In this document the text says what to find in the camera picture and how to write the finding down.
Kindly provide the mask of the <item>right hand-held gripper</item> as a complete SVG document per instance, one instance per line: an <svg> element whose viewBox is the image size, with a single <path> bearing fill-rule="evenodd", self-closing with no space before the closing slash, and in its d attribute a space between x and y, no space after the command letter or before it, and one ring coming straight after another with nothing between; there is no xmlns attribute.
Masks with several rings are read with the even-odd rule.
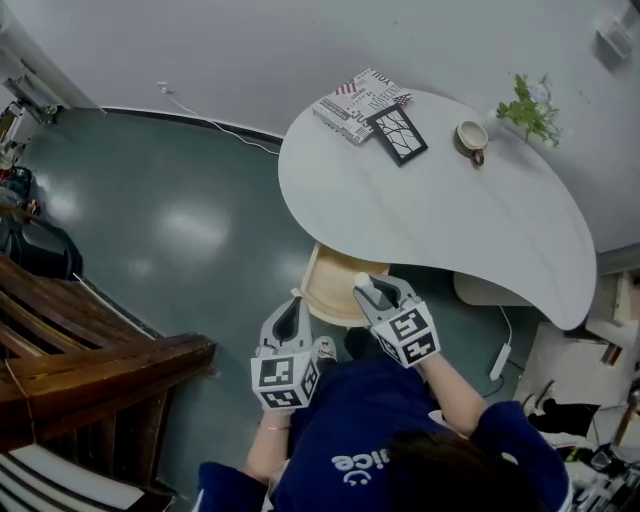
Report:
<svg viewBox="0 0 640 512"><path fill-rule="evenodd" d="M441 350L433 317L412 286L391 275L372 277L373 287L355 286L353 295L382 350L403 368L411 368ZM396 309L384 321L388 302Z"/></svg>

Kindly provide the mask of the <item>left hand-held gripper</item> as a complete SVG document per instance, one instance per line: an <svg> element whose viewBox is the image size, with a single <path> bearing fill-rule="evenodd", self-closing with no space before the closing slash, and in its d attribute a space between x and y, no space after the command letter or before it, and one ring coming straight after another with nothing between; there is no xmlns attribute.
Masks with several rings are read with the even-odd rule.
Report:
<svg viewBox="0 0 640 512"><path fill-rule="evenodd" d="M293 297L278 306L262 324L261 346L310 349L312 343L309 308L302 297ZM251 359L252 390L264 410L308 407L319 377L311 351L278 353L265 348Z"/></svg>

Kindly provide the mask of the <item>small white object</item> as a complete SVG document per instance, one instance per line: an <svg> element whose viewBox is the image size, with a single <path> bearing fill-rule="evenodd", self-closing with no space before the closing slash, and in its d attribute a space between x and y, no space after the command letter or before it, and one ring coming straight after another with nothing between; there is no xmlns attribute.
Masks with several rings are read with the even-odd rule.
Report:
<svg viewBox="0 0 640 512"><path fill-rule="evenodd" d="M378 307L387 303L384 293L375 286L372 278L364 272L360 272L355 276L353 293L360 305L369 303Z"/></svg>

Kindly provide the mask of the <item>cream wooden drawer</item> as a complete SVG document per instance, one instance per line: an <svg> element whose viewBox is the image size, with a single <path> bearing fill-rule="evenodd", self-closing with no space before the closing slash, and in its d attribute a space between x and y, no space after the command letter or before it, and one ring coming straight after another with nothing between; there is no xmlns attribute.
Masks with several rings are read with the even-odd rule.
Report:
<svg viewBox="0 0 640 512"><path fill-rule="evenodd" d="M388 263L353 258L317 242L302 282L292 293L304 298L310 314L326 323L364 327L367 319L353 296L356 276L387 275L389 270Z"/></svg>

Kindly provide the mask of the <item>person's left forearm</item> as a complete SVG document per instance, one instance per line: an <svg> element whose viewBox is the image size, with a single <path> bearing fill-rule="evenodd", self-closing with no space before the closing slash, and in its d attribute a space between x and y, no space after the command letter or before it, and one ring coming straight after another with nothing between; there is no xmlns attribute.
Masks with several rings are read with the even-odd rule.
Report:
<svg viewBox="0 0 640 512"><path fill-rule="evenodd" d="M266 410L249 449L244 473L266 485L287 460L292 410Z"/></svg>

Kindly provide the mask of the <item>person's right forearm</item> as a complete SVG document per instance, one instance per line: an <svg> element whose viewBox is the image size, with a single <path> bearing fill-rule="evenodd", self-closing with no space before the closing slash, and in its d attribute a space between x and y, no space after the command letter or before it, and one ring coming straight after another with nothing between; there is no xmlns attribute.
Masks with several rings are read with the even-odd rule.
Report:
<svg viewBox="0 0 640 512"><path fill-rule="evenodd" d="M441 407L444 420L462 436L471 436L488 409L485 399L441 353L426 357L418 366Z"/></svg>

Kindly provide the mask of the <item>person's white shoe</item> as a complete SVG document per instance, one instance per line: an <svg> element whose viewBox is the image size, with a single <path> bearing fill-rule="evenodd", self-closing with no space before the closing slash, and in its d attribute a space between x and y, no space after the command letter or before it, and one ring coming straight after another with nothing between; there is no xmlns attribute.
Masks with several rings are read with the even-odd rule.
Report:
<svg viewBox="0 0 640 512"><path fill-rule="evenodd" d="M317 365L320 363L336 363L337 349L334 340L330 336L317 338L312 345L314 360Z"/></svg>

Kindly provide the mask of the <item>person's black trouser leg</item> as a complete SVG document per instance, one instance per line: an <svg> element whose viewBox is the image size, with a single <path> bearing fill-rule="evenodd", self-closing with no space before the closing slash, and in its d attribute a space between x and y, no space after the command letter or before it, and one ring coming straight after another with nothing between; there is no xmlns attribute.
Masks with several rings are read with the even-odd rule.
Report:
<svg viewBox="0 0 640 512"><path fill-rule="evenodd" d="M344 346L353 360L370 358L376 350L375 339L364 327L349 329L344 337Z"/></svg>

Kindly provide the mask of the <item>white curved desk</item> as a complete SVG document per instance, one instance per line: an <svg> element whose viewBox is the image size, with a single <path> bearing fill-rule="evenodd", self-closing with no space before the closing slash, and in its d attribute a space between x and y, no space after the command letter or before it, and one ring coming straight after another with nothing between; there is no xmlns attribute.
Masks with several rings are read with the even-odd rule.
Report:
<svg viewBox="0 0 640 512"><path fill-rule="evenodd" d="M376 141L348 142L311 110L280 149L282 195L299 225L345 255L441 268L498 285L558 328L586 317L596 284L591 233L545 160L514 134L490 141L475 168L454 146L477 113L414 93L407 115L427 150L398 166Z"/></svg>

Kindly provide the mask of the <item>person's blue sweatshirt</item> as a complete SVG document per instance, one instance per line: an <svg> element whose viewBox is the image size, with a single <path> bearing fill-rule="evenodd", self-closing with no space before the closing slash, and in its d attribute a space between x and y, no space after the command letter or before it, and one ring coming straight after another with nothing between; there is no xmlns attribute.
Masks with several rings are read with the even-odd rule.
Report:
<svg viewBox="0 0 640 512"><path fill-rule="evenodd" d="M488 404L462 436L420 368L387 356L331 364L268 484L207 462L198 490L193 512L567 512L573 496L521 404Z"/></svg>

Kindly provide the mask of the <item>white power strip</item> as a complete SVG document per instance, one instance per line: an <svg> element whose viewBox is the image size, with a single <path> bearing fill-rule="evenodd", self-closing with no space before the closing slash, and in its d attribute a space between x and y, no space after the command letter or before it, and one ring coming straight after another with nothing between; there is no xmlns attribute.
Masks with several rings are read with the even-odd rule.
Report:
<svg viewBox="0 0 640 512"><path fill-rule="evenodd" d="M504 366L509 359L510 353L511 353L511 344L510 343L503 344L489 373L489 378L491 381L497 381L499 379L504 369Z"/></svg>

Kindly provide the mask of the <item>beige ceramic cup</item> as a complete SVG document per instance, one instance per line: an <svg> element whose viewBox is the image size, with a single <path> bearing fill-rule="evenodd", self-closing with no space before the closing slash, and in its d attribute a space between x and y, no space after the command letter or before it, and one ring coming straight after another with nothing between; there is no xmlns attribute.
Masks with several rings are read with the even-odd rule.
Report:
<svg viewBox="0 0 640 512"><path fill-rule="evenodd" d="M453 134L454 146L472 165L480 168L485 162L485 150L489 138L484 128L473 121L461 122Z"/></svg>

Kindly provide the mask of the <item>dark wooden bench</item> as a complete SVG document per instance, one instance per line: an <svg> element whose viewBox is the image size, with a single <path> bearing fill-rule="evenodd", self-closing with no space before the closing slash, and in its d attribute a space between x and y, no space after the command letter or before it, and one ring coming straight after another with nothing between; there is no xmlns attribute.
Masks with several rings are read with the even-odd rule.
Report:
<svg viewBox="0 0 640 512"><path fill-rule="evenodd" d="M171 399L214 354L0 256L0 512L169 512L157 466Z"/></svg>

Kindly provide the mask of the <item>printed black and white book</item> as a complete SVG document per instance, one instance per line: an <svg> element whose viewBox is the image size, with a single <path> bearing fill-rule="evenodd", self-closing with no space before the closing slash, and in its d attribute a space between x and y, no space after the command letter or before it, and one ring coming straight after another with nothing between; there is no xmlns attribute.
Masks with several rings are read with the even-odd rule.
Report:
<svg viewBox="0 0 640 512"><path fill-rule="evenodd" d="M372 68L366 69L312 105L320 120L355 146L373 133L368 119L388 107L413 99L408 89Z"/></svg>

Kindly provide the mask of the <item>grey shelf cabinet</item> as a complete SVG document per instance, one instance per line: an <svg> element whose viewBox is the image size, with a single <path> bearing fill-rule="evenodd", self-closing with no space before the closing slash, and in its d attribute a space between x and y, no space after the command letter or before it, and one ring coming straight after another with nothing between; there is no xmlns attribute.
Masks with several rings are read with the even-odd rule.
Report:
<svg viewBox="0 0 640 512"><path fill-rule="evenodd" d="M640 242L598 257L591 307L575 329L539 325L514 398L554 383L560 403L622 403L640 362Z"/></svg>

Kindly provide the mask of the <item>white vase with green plant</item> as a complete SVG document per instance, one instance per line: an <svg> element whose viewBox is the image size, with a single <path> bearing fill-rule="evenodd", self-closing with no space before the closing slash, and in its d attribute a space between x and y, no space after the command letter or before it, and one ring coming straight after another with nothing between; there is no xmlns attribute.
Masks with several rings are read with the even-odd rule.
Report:
<svg viewBox="0 0 640 512"><path fill-rule="evenodd" d="M557 148L562 129L557 124L559 109L552 100L549 76L530 80L526 73L514 75L514 98L499 102L481 122L489 138L503 127L512 129L525 143L531 141Z"/></svg>

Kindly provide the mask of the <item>metal equipment stand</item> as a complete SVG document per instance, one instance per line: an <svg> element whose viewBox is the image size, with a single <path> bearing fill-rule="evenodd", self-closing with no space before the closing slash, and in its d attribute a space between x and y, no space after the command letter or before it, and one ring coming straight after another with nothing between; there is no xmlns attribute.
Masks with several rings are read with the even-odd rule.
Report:
<svg viewBox="0 0 640 512"><path fill-rule="evenodd" d="M6 78L2 81L2 86L13 95L14 99L0 112L0 120L9 113L17 117L17 114L11 110L12 107L16 107L19 111L26 110L39 124L51 125L56 122L61 106L40 101L38 95L41 93L27 75L22 75L18 79Z"/></svg>

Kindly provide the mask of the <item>black picture frame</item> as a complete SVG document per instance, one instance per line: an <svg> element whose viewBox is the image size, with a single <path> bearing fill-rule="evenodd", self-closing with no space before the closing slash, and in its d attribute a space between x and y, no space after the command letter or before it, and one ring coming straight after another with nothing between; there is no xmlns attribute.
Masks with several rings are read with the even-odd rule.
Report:
<svg viewBox="0 0 640 512"><path fill-rule="evenodd" d="M392 105L368 117L367 123L398 167L404 166L429 148L403 108L398 105Z"/></svg>

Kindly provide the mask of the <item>white wall box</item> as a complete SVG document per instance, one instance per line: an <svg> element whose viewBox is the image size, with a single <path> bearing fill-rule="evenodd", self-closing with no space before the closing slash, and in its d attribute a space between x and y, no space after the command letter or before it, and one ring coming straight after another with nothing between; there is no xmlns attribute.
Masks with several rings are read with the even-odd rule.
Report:
<svg viewBox="0 0 640 512"><path fill-rule="evenodd" d="M621 59L626 59L633 50L633 41L623 23L615 17L602 18L597 33L610 49Z"/></svg>

